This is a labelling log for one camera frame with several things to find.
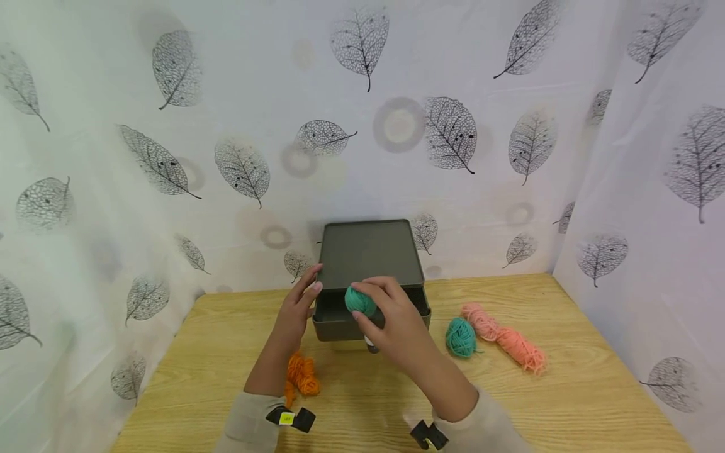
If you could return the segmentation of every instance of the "sleeve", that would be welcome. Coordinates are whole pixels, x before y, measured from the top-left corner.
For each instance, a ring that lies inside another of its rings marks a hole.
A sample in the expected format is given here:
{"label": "sleeve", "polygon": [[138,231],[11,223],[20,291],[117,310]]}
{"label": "sleeve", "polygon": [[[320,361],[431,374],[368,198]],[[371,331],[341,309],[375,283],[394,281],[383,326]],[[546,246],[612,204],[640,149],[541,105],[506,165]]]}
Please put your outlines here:
{"label": "sleeve", "polygon": [[478,404],[460,422],[451,423],[433,411],[436,427],[447,438],[445,453],[530,453],[504,409],[488,393],[478,390]]}
{"label": "sleeve", "polygon": [[279,427],[265,417],[284,403],[284,398],[239,394],[214,453],[274,453]]}

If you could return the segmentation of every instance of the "person's right hand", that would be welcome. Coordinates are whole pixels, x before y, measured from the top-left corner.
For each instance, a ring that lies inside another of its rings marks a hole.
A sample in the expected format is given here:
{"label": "person's right hand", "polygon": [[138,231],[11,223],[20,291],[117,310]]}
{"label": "person's right hand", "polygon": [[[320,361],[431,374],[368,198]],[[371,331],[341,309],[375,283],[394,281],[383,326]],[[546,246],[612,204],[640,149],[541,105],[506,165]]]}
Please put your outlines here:
{"label": "person's right hand", "polygon": [[353,283],[353,289],[367,294],[385,315],[380,329],[361,312],[352,316],[380,351],[414,381],[431,361],[441,356],[418,309],[393,277],[367,278]]}

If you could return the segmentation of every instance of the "teal yarn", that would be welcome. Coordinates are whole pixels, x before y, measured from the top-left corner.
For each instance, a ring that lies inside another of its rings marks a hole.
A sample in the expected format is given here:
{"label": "teal yarn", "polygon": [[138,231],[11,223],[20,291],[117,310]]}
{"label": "teal yarn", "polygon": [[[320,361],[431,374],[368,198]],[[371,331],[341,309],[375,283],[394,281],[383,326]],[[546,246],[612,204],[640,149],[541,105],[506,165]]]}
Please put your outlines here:
{"label": "teal yarn", "polygon": [[361,312],[367,317],[372,316],[378,308],[378,306],[375,305],[375,302],[373,302],[367,294],[363,294],[352,289],[352,286],[347,287],[347,292],[345,293],[345,307],[347,307],[350,312]]}
{"label": "teal yarn", "polygon": [[446,331],[446,346],[458,357],[470,357],[476,351],[476,332],[473,326],[461,317],[454,317]]}

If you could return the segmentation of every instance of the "leaf pattern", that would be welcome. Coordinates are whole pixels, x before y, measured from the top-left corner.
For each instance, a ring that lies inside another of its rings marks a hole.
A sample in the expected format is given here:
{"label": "leaf pattern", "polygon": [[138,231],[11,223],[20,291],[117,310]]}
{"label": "leaf pattern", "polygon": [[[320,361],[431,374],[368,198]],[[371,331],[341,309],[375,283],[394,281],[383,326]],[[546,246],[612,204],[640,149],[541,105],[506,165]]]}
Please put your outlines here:
{"label": "leaf pattern", "polygon": [[566,234],[566,230],[569,228],[569,221],[571,220],[571,213],[574,212],[574,202],[567,204],[564,207],[564,212],[561,213],[561,217],[552,225],[559,224],[559,234]]}
{"label": "leaf pattern", "polygon": [[368,78],[383,53],[390,20],[385,8],[376,11],[355,9],[350,17],[335,24],[330,47],[337,61],[347,70]]}
{"label": "leaf pattern", "polygon": [[45,178],[25,189],[15,204],[15,217],[23,230],[48,233],[73,220],[75,201],[70,193],[70,177],[66,183]]}
{"label": "leaf pattern", "polygon": [[426,141],[428,159],[446,170],[465,168],[476,152],[476,121],[460,101],[448,97],[426,100]]}
{"label": "leaf pattern", "polygon": [[334,122],[314,120],[303,125],[294,139],[300,151],[313,156],[333,156],[343,152],[350,137]]}
{"label": "leaf pattern", "polygon": [[30,332],[28,306],[20,290],[0,275],[0,351],[12,348],[28,337],[43,347],[38,337]]}
{"label": "leaf pattern", "polygon": [[519,118],[508,142],[508,160],[515,172],[524,175],[522,186],[549,159],[556,138],[556,122],[544,110],[527,112]]}
{"label": "leaf pattern", "polygon": [[152,52],[156,83],[167,105],[192,107],[202,100],[202,65],[194,51],[191,34],[176,30],[159,38]]}
{"label": "leaf pattern", "polygon": [[189,180],[179,161],[163,146],[126,125],[118,125],[123,140],[136,158],[138,166],[146,173],[149,182],[162,194],[189,194]]}
{"label": "leaf pattern", "polygon": [[165,280],[145,275],[133,279],[126,299],[126,325],[128,320],[151,319],[169,303],[170,289]]}
{"label": "leaf pattern", "polygon": [[430,214],[421,214],[411,222],[415,248],[431,254],[431,246],[438,236],[438,222]]}
{"label": "leaf pattern", "polygon": [[146,359],[129,356],[121,362],[111,373],[111,388],[113,393],[123,399],[132,399],[138,404],[141,394],[141,383],[146,375]]}
{"label": "leaf pattern", "polygon": [[184,254],[186,259],[188,260],[188,263],[194,269],[198,269],[204,271],[206,274],[209,274],[204,269],[204,255],[202,255],[202,252],[199,250],[196,244],[194,244],[189,240],[189,238],[182,236],[181,234],[176,234],[174,236],[174,239],[176,240],[176,246],[179,248],[179,251]]}
{"label": "leaf pattern", "polygon": [[5,78],[3,97],[10,101],[18,112],[36,115],[50,132],[50,126],[41,116],[33,75],[25,60],[10,43],[0,43],[0,75]]}
{"label": "leaf pattern", "polygon": [[508,246],[506,251],[506,266],[522,262],[529,258],[537,250],[539,242],[526,233],[521,233],[516,236],[511,244]]}
{"label": "leaf pattern", "polygon": [[700,223],[710,201],[725,192],[725,109],[703,105],[678,135],[665,173],[667,186],[697,207]]}
{"label": "leaf pattern", "polygon": [[284,254],[284,267],[292,275],[292,283],[305,273],[312,265],[312,259],[307,255],[290,250]]}
{"label": "leaf pattern", "polygon": [[257,200],[262,209],[262,195],[270,186],[270,169],[261,153],[223,139],[214,149],[214,159],[224,180],[240,194]]}
{"label": "leaf pattern", "polygon": [[579,247],[576,262],[579,269],[594,281],[615,270],[627,257],[629,245],[624,237],[602,234]]}
{"label": "leaf pattern", "polygon": [[508,46],[505,73],[529,74],[541,64],[544,53],[556,38],[565,0],[541,0],[521,19]]}
{"label": "leaf pattern", "polygon": [[705,0],[648,0],[644,8],[642,21],[627,46],[630,58],[645,66],[634,83],[641,82],[652,65],[695,26],[703,15]]}
{"label": "leaf pattern", "polygon": [[649,387],[663,403],[680,412],[691,414],[702,406],[695,367],[680,357],[660,360],[650,371],[647,382],[639,383]]}
{"label": "leaf pattern", "polygon": [[594,126],[601,124],[604,119],[604,112],[607,109],[607,105],[609,105],[610,96],[612,96],[611,90],[601,90],[597,93],[592,102],[592,108],[590,109],[589,124]]}

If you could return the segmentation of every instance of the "wooden table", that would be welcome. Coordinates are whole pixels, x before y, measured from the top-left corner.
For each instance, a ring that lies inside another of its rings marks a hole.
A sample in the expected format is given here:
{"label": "wooden table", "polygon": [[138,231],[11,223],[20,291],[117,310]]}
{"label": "wooden table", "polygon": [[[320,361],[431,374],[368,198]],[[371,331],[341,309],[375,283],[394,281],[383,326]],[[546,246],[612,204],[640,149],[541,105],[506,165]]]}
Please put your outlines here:
{"label": "wooden table", "polygon": [[[430,331],[444,349],[451,318],[481,302],[549,356],[546,374],[521,371],[498,345],[455,359],[509,411],[538,452],[689,452],[602,336],[550,275],[426,284]],[[113,449],[211,452],[286,291],[203,296],[186,318]],[[312,326],[302,352],[315,359],[322,393],[298,397],[317,416],[309,434],[283,429],[278,452],[419,452],[409,423],[431,421],[423,394],[380,354],[333,351]]]}

